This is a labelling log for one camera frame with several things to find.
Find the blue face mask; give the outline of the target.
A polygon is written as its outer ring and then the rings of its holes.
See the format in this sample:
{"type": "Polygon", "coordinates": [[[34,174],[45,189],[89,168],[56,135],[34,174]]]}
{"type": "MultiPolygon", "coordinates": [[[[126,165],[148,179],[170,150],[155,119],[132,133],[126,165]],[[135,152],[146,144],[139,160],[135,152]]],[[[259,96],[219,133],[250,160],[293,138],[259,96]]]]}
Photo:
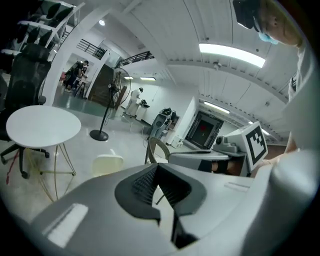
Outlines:
{"type": "Polygon", "coordinates": [[[271,38],[269,35],[265,33],[259,32],[258,36],[263,42],[271,43],[273,45],[277,45],[279,43],[278,40],[271,38]]]}

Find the white shelving rack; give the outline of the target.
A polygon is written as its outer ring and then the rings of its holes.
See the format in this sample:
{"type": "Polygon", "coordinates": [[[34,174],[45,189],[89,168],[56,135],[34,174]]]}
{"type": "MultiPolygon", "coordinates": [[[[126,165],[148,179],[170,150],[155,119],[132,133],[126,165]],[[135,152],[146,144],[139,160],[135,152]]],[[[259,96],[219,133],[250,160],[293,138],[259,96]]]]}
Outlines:
{"type": "Polygon", "coordinates": [[[0,54],[16,56],[28,44],[41,45],[56,53],[69,34],[67,26],[74,28],[80,22],[84,6],[84,2],[74,5],[62,0],[38,0],[27,19],[17,23],[13,38],[0,54]]]}

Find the dark chair with white seat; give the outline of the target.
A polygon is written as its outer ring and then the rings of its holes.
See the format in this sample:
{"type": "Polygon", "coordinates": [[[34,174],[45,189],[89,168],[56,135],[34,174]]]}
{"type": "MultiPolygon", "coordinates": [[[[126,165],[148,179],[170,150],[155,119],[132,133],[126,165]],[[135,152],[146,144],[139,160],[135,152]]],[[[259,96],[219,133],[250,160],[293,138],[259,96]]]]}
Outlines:
{"type": "Polygon", "coordinates": [[[150,137],[148,139],[144,164],[158,164],[158,163],[167,164],[169,162],[169,156],[170,156],[170,151],[161,140],[155,137],[150,137]],[[164,158],[155,157],[156,146],[160,147],[160,149],[163,151],[164,158]]]}

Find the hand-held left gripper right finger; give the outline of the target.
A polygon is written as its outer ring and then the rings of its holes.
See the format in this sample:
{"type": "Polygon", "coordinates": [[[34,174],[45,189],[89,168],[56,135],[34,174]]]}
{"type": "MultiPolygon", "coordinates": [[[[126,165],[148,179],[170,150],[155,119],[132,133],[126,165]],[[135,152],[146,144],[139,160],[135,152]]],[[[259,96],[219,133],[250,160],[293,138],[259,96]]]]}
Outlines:
{"type": "Polygon", "coordinates": [[[248,238],[266,195],[272,167],[255,178],[213,174],[160,163],[157,176],[173,203],[172,250],[160,256],[251,256],[248,238]]]}

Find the person's right forearm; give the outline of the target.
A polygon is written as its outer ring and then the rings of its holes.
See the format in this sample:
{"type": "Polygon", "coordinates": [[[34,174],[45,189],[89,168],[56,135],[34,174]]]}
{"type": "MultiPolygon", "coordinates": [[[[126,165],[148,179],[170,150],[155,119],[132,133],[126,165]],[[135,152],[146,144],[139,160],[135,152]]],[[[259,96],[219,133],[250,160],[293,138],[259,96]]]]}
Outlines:
{"type": "Polygon", "coordinates": [[[292,132],[290,132],[289,137],[288,137],[287,146],[285,148],[284,153],[289,154],[289,153],[292,153],[292,152],[295,152],[298,150],[299,150],[299,148],[297,147],[297,144],[294,140],[293,134],[292,134],[292,132]]]}

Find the black framed door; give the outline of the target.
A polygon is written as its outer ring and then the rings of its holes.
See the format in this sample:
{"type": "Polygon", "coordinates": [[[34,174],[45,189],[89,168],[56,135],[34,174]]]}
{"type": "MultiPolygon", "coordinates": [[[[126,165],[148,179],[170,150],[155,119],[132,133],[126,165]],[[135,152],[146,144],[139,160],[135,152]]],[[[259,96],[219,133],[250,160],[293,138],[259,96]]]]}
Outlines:
{"type": "Polygon", "coordinates": [[[199,111],[185,139],[203,150],[210,150],[222,128],[224,121],[212,114],[199,111]]]}

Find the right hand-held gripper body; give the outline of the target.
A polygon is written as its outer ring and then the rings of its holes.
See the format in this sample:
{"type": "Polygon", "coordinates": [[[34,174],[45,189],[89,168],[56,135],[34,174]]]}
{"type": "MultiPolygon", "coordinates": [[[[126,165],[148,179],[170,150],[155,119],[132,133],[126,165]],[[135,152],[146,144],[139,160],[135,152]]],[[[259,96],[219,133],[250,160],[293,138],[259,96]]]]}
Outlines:
{"type": "Polygon", "coordinates": [[[249,177],[257,164],[268,154],[261,124],[256,121],[216,138],[213,150],[231,158],[242,158],[242,177],[249,177]]]}

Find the grey machine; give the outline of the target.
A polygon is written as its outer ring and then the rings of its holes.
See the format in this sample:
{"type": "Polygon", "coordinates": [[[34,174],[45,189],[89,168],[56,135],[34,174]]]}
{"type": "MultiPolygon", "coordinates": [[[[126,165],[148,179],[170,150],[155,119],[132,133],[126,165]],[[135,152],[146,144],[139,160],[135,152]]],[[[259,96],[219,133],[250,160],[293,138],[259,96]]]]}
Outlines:
{"type": "Polygon", "coordinates": [[[149,137],[160,139],[164,130],[166,130],[172,123],[177,113],[169,108],[163,108],[154,119],[149,137]]]}

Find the black balcony railing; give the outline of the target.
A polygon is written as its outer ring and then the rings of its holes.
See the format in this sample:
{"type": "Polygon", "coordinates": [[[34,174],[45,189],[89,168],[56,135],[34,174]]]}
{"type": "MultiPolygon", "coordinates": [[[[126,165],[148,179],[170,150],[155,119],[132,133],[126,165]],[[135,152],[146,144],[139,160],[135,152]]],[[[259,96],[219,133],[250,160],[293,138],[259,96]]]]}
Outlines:
{"type": "Polygon", "coordinates": [[[101,48],[101,47],[97,47],[95,45],[93,45],[92,43],[81,39],[80,42],[77,44],[76,46],[78,49],[80,49],[81,51],[88,53],[89,55],[101,60],[102,57],[105,55],[105,53],[107,52],[107,50],[101,48]]]}
{"type": "Polygon", "coordinates": [[[121,60],[118,64],[117,64],[117,68],[132,64],[132,63],[136,63],[136,62],[140,62],[140,61],[145,61],[145,60],[149,60],[149,59],[154,59],[155,57],[153,56],[153,54],[150,51],[145,51],[139,54],[136,54],[134,56],[128,57],[126,59],[121,60]]]}

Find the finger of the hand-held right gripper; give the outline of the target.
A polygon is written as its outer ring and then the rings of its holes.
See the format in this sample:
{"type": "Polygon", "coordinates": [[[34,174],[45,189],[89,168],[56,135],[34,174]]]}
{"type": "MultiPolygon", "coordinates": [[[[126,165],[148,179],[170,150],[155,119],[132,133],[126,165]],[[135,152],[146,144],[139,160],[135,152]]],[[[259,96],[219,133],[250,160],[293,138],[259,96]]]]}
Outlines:
{"type": "Polygon", "coordinates": [[[213,150],[192,150],[174,152],[169,155],[169,163],[193,170],[211,170],[212,163],[227,161],[229,156],[213,150]]]}

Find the white round table gold legs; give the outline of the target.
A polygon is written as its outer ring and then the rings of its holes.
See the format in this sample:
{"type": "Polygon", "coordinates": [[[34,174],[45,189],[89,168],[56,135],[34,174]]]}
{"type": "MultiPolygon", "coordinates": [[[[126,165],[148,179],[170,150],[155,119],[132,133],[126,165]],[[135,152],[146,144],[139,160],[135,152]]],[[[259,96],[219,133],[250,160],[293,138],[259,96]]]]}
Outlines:
{"type": "Polygon", "coordinates": [[[59,199],[58,175],[71,175],[76,170],[68,154],[66,142],[81,130],[81,122],[73,113],[62,108],[31,105],[18,109],[7,120],[6,132],[18,146],[24,148],[31,170],[38,173],[39,183],[50,199],[59,199]],[[31,151],[54,147],[53,170],[44,170],[31,151]]]}

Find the cream pedal trash bin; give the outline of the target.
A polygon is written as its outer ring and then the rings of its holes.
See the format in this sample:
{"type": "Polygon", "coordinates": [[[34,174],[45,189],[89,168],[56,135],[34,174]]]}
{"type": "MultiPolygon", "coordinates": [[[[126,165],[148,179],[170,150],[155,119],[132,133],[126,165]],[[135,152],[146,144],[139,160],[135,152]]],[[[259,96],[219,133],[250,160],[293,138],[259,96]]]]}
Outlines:
{"type": "Polygon", "coordinates": [[[124,159],[119,155],[101,154],[92,162],[92,173],[94,177],[109,175],[122,170],[124,159]]]}

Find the white pedestal cabinet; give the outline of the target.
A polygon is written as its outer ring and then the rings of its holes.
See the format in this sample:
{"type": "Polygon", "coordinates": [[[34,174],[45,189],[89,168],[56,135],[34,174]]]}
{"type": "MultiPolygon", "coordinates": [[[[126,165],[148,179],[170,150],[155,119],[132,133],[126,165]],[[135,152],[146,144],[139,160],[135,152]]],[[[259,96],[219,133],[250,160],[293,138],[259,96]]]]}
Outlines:
{"type": "Polygon", "coordinates": [[[135,114],[135,119],[141,121],[149,107],[150,106],[147,104],[146,100],[142,99],[138,105],[138,109],[135,114]]]}

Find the person's grey shirt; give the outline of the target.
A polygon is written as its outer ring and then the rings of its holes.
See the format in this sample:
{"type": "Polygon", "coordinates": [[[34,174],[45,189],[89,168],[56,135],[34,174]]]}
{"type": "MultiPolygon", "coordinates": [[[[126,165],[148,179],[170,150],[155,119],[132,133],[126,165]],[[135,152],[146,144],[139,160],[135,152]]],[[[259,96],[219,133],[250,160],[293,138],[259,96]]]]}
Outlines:
{"type": "Polygon", "coordinates": [[[296,82],[283,114],[300,150],[320,150],[320,65],[307,41],[298,47],[296,82]]]}

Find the black office chair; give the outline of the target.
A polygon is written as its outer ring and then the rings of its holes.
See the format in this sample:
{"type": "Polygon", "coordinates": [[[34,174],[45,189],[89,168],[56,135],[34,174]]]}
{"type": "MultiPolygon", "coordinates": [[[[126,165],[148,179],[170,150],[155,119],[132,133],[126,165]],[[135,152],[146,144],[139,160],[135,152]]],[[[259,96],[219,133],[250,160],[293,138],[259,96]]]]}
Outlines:
{"type": "Polygon", "coordinates": [[[49,55],[48,48],[29,43],[15,56],[4,109],[0,110],[0,141],[11,140],[6,129],[11,114],[23,107],[45,104],[46,97],[40,95],[40,89],[51,68],[49,55]]]}

